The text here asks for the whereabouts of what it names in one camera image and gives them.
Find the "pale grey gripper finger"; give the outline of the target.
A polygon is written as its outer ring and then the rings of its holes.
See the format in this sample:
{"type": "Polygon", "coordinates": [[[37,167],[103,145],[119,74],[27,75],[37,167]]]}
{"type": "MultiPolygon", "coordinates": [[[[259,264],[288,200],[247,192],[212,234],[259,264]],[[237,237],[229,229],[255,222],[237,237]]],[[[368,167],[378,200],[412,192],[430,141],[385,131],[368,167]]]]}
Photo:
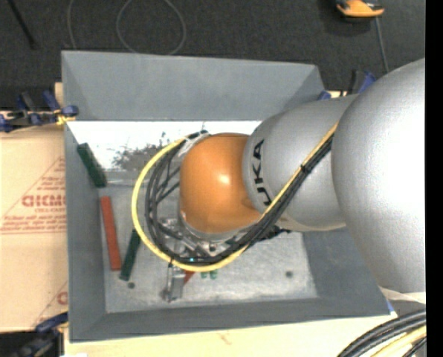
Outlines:
{"type": "Polygon", "coordinates": [[[175,268],[173,271],[173,299],[182,298],[184,290],[185,271],[175,268]]]}
{"type": "Polygon", "coordinates": [[[161,297],[167,303],[172,302],[172,281],[173,281],[173,267],[168,266],[166,270],[166,280],[164,288],[161,291],[161,297]]]}

